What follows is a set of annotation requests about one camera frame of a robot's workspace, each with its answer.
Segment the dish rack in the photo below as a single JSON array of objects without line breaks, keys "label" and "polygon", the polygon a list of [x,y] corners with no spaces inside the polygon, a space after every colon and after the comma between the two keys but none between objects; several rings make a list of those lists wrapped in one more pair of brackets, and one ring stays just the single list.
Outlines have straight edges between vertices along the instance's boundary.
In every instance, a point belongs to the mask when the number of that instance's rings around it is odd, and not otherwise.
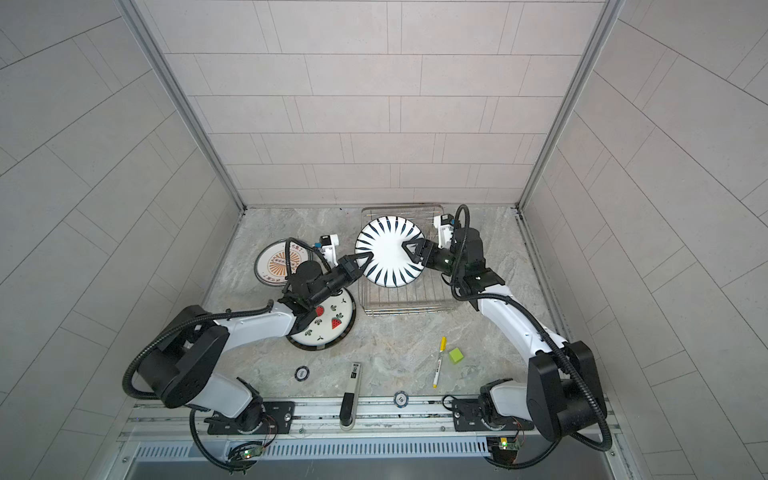
[{"label": "dish rack", "polygon": [[[437,229],[432,219],[442,215],[441,205],[366,207],[362,209],[360,229],[371,220],[385,215],[411,220],[421,229],[424,237],[438,241]],[[448,285],[443,282],[440,272],[427,269],[424,269],[419,278],[413,282],[396,288],[378,286],[370,280],[360,279],[359,298],[362,309],[370,316],[445,312],[458,306],[458,302],[451,296]]]}]

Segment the metal wire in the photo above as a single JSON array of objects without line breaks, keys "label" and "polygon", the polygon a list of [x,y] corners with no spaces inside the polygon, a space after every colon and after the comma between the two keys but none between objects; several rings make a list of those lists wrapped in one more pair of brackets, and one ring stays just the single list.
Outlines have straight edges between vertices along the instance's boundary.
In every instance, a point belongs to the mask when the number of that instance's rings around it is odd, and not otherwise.
[{"label": "metal wire", "polygon": [[[432,221],[434,217],[442,215],[442,206],[418,204],[366,207],[362,209],[360,228],[385,215],[411,220],[421,229],[425,238],[437,241],[437,229]],[[440,278],[440,273],[427,269],[416,280],[397,288],[387,288],[361,279],[359,298],[362,308],[370,316],[446,312],[459,305],[453,299],[450,288]]]}]

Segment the plate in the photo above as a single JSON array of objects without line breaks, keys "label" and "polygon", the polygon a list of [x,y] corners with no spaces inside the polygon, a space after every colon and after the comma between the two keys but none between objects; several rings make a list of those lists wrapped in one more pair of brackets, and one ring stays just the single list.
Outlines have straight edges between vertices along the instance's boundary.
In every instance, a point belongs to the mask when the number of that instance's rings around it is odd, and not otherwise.
[{"label": "plate", "polygon": [[[364,226],[355,242],[355,253],[373,253],[365,275],[376,285],[396,288],[416,280],[424,267],[411,261],[402,242],[423,238],[422,231],[411,221],[388,215]],[[367,259],[357,260],[360,266]]]},{"label": "plate", "polygon": [[355,323],[355,300],[347,289],[317,307],[318,316],[304,331],[288,337],[302,350],[322,350],[341,342]]},{"label": "plate", "polygon": [[[311,252],[297,243],[290,244],[291,272],[296,272],[300,263],[312,259]],[[283,286],[286,284],[286,241],[278,240],[259,253],[253,263],[253,273],[265,285]]]}]

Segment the wall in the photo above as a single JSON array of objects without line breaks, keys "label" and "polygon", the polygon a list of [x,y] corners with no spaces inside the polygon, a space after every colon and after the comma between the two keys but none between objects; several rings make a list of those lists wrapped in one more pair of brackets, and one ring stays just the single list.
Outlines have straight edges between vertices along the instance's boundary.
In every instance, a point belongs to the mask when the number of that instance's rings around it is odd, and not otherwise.
[{"label": "wall", "polygon": [[525,208],[648,478],[768,473],[766,30],[628,1]]},{"label": "wall", "polygon": [[0,464],[82,478],[237,208],[111,0],[0,4]]},{"label": "wall", "polygon": [[516,202],[603,7],[137,3],[251,205]]}]

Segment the green cube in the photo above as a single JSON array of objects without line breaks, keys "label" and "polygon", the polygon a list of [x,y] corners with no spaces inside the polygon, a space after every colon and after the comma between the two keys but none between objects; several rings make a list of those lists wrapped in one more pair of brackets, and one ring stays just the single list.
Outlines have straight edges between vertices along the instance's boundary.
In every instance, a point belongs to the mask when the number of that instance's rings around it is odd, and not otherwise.
[{"label": "green cube", "polygon": [[454,364],[461,362],[464,358],[464,354],[462,354],[462,351],[459,349],[451,350],[448,355],[451,357],[451,361],[454,362]]}]

